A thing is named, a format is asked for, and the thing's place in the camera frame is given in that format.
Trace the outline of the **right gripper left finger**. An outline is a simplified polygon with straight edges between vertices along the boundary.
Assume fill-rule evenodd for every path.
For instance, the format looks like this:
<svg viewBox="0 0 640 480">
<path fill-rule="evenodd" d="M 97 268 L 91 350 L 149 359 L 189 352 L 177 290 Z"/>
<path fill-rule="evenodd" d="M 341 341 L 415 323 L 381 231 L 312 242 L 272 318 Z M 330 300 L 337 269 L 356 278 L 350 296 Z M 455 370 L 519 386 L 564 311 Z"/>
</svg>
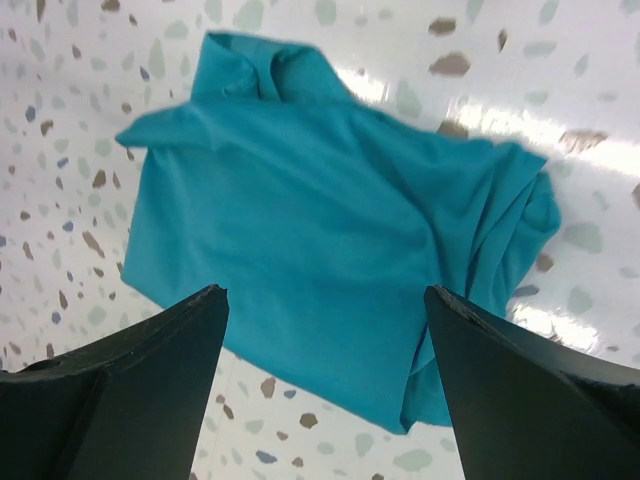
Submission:
<svg viewBox="0 0 640 480">
<path fill-rule="evenodd" d="M 208 286 L 82 348 L 1 374 L 4 479 L 187 479 L 227 326 Z"/>
</svg>

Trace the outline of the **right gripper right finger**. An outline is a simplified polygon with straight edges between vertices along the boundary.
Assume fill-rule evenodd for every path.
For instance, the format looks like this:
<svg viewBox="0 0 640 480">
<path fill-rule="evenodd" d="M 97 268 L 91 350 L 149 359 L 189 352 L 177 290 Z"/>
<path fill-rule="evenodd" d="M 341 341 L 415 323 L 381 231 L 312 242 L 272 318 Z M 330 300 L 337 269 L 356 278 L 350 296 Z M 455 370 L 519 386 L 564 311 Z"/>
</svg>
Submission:
<svg viewBox="0 0 640 480">
<path fill-rule="evenodd" d="M 466 478 L 638 478 L 638 370 L 553 342 L 441 286 L 424 301 Z"/>
</svg>

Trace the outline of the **teal t shirt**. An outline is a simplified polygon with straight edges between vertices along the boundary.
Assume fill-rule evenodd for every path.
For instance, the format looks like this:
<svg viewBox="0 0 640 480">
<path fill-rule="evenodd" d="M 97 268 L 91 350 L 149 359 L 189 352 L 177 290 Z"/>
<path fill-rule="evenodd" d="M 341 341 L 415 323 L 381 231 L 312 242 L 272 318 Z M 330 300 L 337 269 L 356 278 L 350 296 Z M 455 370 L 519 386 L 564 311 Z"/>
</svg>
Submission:
<svg viewBox="0 0 640 480">
<path fill-rule="evenodd" d="M 423 296 L 495 315 L 561 224 L 542 157 L 414 129 L 317 49 L 211 32 L 146 150 L 122 280 L 169 307 L 228 292 L 225 347 L 394 434 L 450 416 Z"/>
</svg>

